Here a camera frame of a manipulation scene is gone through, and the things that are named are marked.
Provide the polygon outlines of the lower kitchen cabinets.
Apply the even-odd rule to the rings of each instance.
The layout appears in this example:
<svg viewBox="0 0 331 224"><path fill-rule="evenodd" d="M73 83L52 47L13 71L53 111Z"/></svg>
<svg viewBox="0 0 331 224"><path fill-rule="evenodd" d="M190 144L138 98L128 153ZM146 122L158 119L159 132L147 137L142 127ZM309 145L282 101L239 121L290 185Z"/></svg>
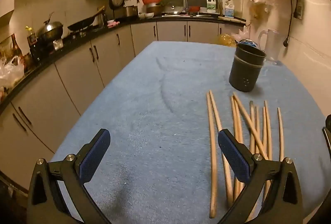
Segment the lower kitchen cabinets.
<svg viewBox="0 0 331 224"><path fill-rule="evenodd" d="M231 91L234 48L154 41L126 65L105 34L31 74L1 103L1 175L26 192L40 157L78 148L101 128L122 150L206 129L203 95Z"/></svg>

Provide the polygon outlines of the steel pot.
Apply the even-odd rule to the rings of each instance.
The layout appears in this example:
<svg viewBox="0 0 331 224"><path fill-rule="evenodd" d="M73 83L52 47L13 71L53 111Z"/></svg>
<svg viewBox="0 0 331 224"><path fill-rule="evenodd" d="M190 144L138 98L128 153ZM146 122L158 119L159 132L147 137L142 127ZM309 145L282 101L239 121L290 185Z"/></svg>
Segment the steel pot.
<svg viewBox="0 0 331 224"><path fill-rule="evenodd" d="M146 13L153 13L154 16L159 16L164 12L164 6L161 3L150 3L145 7Z"/></svg>

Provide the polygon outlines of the black frying pan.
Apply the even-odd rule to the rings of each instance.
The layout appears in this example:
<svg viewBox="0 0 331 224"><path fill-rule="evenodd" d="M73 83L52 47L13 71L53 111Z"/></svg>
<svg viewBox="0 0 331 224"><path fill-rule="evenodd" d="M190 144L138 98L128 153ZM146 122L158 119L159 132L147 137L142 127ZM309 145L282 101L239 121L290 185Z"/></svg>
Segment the black frying pan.
<svg viewBox="0 0 331 224"><path fill-rule="evenodd" d="M86 18L86 19L83 19L83 20L81 20L81 21L79 21L79 22L76 22L76 23L74 23L74 24L72 24L72 25L69 25L67 28L68 28L70 31L72 31L72 32L76 32L76 31L79 31L79 30L81 30L81 29L84 29L84 28L86 28L86 27L92 25L92 23L94 22L95 18L96 18L98 15L104 13L105 9L106 9L105 6L102 6L102 8L100 8L100 10L98 10L98 12L96 12L95 15L90 16L90 17L88 17L88 18Z"/></svg>

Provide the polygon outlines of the white detergent jug green label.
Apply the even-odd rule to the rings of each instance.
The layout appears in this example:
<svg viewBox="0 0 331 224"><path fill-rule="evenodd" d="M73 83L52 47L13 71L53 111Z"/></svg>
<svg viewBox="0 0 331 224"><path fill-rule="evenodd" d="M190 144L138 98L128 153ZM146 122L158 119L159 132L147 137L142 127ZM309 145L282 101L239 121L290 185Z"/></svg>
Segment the white detergent jug green label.
<svg viewBox="0 0 331 224"><path fill-rule="evenodd" d="M208 13L217 12L217 0L206 0L206 11Z"/></svg>

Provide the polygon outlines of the white plastic bag on counter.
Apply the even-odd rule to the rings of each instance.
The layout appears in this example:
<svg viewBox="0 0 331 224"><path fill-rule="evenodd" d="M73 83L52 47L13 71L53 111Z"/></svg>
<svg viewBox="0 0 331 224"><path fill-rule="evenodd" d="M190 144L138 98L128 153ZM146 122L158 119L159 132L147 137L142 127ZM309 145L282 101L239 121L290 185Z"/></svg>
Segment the white plastic bag on counter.
<svg viewBox="0 0 331 224"><path fill-rule="evenodd" d="M1 87L9 89L24 76L24 64L19 56L14 56L7 64L6 59L1 59Z"/></svg>

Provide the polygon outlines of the wooden cutting board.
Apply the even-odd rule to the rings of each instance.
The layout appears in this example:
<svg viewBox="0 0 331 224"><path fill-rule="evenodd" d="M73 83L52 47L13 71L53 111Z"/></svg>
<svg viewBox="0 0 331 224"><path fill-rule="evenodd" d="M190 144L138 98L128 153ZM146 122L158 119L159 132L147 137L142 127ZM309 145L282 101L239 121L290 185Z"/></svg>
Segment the wooden cutting board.
<svg viewBox="0 0 331 224"><path fill-rule="evenodd" d="M232 17L219 16L218 19L220 19L222 21L233 22L233 23L242 23L242 24L246 23L246 20L243 18L232 18Z"/></svg>

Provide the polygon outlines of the pink cloth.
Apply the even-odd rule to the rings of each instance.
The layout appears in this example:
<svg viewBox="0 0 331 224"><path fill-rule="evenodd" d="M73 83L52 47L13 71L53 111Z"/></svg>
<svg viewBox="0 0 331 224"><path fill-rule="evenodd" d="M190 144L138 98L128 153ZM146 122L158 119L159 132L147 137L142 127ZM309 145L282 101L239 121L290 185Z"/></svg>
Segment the pink cloth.
<svg viewBox="0 0 331 224"><path fill-rule="evenodd" d="M107 27L108 28L116 27L119 24L120 24L120 22L117 22L115 20L107 21Z"/></svg>

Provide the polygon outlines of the frosted glass mug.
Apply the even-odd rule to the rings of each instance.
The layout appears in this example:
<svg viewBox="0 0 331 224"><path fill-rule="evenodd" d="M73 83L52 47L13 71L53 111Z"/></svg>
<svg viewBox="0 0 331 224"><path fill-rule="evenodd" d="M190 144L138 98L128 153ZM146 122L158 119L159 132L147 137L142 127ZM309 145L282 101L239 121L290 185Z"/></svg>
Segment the frosted glass mug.
<svg viewBox="0 0 331 224"><path fill-rule="evenodd" d="M262 47L262 36L265 35L265 45ZM273 65L278 64L278 56L283 45L282 35L275 30L262 30L258 35L259 48L266 54L265 60L271 62Z"/></svg>

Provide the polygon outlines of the blue plastic bag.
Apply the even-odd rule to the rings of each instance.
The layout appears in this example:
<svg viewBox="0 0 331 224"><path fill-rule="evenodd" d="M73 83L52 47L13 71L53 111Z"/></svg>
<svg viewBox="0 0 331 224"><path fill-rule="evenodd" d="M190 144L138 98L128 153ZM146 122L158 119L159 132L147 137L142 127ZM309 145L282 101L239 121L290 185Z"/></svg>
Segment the blue plastic bag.
<svg viewBox="0 0 331 224"><path fill-rule="evenodd" d="M254 48L259 48L258 44L250 39L242 39L238 42L238 44L245 44L245 45L250 45Z"/></svg>

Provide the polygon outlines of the yellow plastic bag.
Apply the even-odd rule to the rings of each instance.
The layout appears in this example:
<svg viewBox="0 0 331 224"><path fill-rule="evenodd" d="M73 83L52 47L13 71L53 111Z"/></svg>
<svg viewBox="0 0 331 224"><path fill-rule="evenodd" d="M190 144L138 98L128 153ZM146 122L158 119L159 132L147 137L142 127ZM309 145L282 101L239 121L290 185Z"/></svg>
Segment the yellow plastic bag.
<svg viewBox="0 0 331 224"><path fill-rule="evenodd" d="M217 39L217 44L218 45L223 45L223 46L228 46L228 47L236 47L236 41L235 39L228 34L221 34L218 36Z"/></svg>

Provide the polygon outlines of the glass pot lid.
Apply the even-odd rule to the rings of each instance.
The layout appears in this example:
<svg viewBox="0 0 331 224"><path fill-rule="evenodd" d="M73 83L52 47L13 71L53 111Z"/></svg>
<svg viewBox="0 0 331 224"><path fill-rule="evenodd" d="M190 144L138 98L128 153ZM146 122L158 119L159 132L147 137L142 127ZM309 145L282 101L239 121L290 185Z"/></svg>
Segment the glass pot lid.
<svg viewBox="0 0 331 224"><path fill-rule="evenodd" d="M163 13L165 14L172 14L172 15L178 15L181 14L184 11L183 6L176 6L175 4L169 2L163 7Z"/></svg>

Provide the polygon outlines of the white jug blue label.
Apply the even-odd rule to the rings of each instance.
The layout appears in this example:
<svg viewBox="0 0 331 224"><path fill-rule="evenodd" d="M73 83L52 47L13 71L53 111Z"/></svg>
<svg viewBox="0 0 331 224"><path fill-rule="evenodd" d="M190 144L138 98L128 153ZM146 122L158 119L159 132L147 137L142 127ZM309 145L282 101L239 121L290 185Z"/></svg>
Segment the white jug blue label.
<svg viewBox="0 0 331 224"><path fill-rule="evenodd" d="M234 18L235 16L235 6L233 4L225 4L224 6L224 16L228 18Z"/></svg>

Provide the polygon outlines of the white plastic bag on floor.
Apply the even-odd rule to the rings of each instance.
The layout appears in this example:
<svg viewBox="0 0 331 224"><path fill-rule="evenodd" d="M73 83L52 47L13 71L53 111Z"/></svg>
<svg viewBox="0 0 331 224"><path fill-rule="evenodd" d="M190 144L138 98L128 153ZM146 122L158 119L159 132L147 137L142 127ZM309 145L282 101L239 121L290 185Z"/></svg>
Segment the white plastic bag on floor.
<svg viewBox="0 0 331 224"><path fill-rule="evenodd" d="M237 34L232 33L232 37L235 39L236 42L240 42L244 39L250 38L250 25L244 26L243 29L239 29L239 32Z"/></svg>

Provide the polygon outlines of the rice cooker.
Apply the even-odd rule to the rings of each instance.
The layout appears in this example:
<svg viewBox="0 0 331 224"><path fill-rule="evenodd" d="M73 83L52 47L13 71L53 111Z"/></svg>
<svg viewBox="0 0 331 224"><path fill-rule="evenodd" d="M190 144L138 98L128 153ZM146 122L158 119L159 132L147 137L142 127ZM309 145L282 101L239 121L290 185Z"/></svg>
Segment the rice cooker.
<svg viewBox="0 0 331 224"><path fill-rule="evenodd" d="M125 6L125 0L109 0L109 7L113 12L113 18L117 20L137 18L137 6Z"/></svg>

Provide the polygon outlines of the dark glass bottle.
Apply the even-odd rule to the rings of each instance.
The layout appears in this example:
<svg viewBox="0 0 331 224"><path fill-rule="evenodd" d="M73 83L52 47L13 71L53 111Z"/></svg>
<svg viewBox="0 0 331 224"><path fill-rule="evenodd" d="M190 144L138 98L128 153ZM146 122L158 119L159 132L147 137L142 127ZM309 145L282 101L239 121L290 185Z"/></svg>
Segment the dark glass bottle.
<svg viewBox="0 0 331 224"><path fill-rule="evenodd" d="M22 51L21 51L20 47L17 44L15 34L11 35L11 39L12 39L12 53L13 53L13 56L18 56L20 62L22 64L24 64L24 56L22 55Z"/></svg>

